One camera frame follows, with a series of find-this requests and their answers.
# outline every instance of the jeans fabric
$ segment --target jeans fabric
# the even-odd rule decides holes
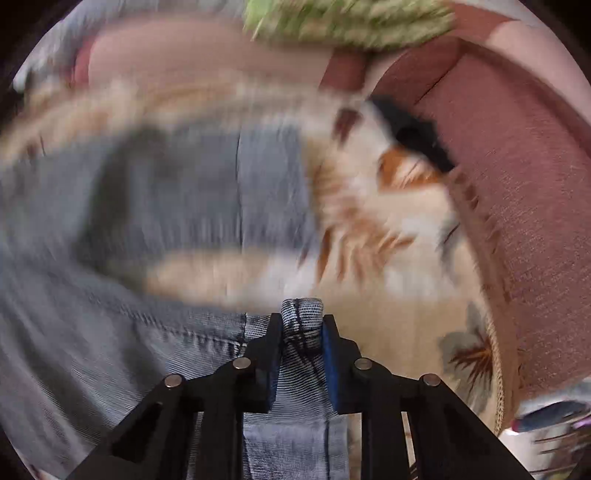
[[[143,129],[0,173],[0,421],[37,468],[65,478],[163,376],[212,373],[268,316],[134,293],[110,262],[182,248],[317,248],[290,127]],[[271,414],[245,419],[245,476],[348,477],[329,405],[318,300],[282,308]]]

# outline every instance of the metal pin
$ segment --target metal pin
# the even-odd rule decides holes
[[[183,383],[183,377],[179,374],[172,374],[164,379],[164,385],[168,388],[178,387],[181,383]]]
[[[244,370],[245,368],[248,368],[249,366],[251,366],[251,359],[249,359],[245,356],[239,356],[238,358],[236,358],[232,362],[232,366],[236,370]]]
[[[369,370],[373,363],[369,358],[361,357],[355,361],[354,365],[357,370]]]
[[[425,374],[423,375],[423,381],[429,387],[436,387],[441,383],[441,378],[439,378],[436,374]]]

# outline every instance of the green blanket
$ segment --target green blanket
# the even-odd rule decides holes
[[[416,45],[453,26],[441,0],[248,0],[253,38],[383,50]]]

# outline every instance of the leaf pattern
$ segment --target leaf pattern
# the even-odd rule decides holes
[[[439,173],[399,145],[379,159],[378,187],[382,191],[424,187],[438,183]]]
[[[486,317],[472,302],[466,308],[465,332],[450,332],[439,340],[443,372],[458,380],[456,394],[476,413],[486,408],[491,396],[492,342]]]
[[[383,221],[366,211],[332,163],[321,163],[311,179],[317,215],[322,225],[328,225],[317,262],[318,282],[333,249],[338,255],[337,280],[343,281],[350,271],[361,285],[370,274],[382,276],[394,253],[414,242],[414,236],[389,232]]]

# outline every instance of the pink cushion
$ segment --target pink cushion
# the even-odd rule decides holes
[[[239,70],[318,86],[332,51],[253,42],[240,23],[228,20],[161,15],[103,30],[80,51],[73,77],[96,85],[117,77],[162,82]]]

